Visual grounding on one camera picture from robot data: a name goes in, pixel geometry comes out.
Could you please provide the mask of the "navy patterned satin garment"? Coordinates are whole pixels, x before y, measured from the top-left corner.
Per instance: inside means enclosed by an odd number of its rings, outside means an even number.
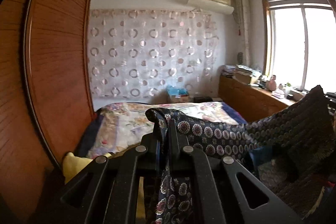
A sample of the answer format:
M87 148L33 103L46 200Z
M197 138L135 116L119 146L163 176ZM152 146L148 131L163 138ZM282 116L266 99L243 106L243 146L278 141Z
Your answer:
M169 125L209 158L230 156L287 204L301 223L335 223L335 133L320 86L281 112L252 123L232 125L153 108L146 117L159 125L160 186L154 223L185 223L192 213L188 177L169 169Z

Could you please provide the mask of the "yellow plush toy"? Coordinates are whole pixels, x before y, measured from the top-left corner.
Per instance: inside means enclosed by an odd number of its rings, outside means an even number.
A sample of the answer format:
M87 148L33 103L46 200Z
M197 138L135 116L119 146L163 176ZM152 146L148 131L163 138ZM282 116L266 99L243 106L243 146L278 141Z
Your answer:
M77 157L72 152L68 152L62 162L62 172L65 184L71 181L81 170L83 170L93 159Z

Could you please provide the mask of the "floral quilt on bed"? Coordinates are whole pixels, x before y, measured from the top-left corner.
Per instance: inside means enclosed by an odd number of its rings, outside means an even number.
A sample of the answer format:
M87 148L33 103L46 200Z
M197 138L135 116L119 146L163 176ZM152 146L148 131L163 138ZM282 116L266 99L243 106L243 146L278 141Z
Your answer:
M75 156L93 159L106 153L122 152L139 143L143 135L151 133L154 128L154 123L147 119L145 112L156 107L179 110L188 116L211 122L246 122L236 110L221 101L159 105L112 103L96 111L97 118L85 130L75 150Z

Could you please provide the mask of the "long wooden side cabinet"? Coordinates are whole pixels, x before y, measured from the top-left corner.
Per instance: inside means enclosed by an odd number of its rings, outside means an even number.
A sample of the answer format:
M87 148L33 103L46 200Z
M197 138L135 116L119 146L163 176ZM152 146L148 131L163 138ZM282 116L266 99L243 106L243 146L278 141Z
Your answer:
M253 88L226 76L219 77L218 96L248 122L268 117L295 103L278 99L270 91Z

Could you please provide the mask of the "wooden louvered wardrobe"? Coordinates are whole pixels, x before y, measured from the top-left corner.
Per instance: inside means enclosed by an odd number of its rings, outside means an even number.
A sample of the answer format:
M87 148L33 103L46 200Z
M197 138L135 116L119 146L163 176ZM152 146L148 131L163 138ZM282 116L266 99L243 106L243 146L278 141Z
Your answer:
M94 119L91 0L1 0L1 221L27 223Z

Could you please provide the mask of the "blue tissue box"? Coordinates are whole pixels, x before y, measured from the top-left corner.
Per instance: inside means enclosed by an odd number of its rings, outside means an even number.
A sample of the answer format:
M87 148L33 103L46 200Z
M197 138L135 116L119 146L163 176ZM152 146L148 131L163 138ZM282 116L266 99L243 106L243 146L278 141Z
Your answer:
M189 102L190 96L189 92L185 88L177 88L171 85L166 87L166 92L168 99L171 103L183 103Z

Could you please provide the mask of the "pink figurine on cabinet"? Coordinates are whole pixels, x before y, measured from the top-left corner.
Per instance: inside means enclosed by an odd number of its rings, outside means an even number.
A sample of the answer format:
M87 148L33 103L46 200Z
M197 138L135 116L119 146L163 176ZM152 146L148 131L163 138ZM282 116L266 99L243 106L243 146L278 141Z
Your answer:
M270 79L266 82L266 88L271 92L277 89L276 75L272 75Z

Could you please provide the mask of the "stack of papers and boxes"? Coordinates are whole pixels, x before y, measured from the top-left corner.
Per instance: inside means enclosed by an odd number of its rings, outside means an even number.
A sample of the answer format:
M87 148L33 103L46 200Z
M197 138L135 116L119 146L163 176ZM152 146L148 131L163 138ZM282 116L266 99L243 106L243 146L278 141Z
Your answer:
M233 78L246 85L256 84L261 77L261 72L245 65L223 65L221 75Z

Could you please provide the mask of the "beige window curtain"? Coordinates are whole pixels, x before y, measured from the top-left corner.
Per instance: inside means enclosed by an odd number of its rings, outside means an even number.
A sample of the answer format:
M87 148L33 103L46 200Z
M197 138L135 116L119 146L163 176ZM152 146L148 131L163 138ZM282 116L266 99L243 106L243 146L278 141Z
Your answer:
M238 15L238 25L243 42L243 62L244 65L250 66L250 43L249 43L249 26L250 26L250 8L249 0L235 0L236 11Z

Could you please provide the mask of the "circle patterned wall curtain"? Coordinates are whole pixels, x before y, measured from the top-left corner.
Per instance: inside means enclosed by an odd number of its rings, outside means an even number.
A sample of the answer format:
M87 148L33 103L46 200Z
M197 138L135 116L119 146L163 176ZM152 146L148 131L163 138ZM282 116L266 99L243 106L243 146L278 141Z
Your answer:
M88 70L94 98L144 100L168 86L215 91L219 42L211 15L194 11L91 11Z

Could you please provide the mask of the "window with wooden frame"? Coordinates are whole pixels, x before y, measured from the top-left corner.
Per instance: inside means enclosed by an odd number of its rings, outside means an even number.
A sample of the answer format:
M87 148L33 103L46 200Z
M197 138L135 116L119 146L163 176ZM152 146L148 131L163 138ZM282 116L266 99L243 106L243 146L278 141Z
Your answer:
M280 88L335 92L335 11L327 0L262 0L266 74Z

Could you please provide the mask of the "white wall air conditioner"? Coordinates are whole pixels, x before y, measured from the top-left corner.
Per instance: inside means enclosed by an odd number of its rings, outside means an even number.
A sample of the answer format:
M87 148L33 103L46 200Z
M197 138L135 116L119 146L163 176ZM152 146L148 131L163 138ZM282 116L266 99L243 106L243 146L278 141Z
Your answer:
M231 15L234 12L231 0L188 0L187 4L196 9L212 11L224 15Z

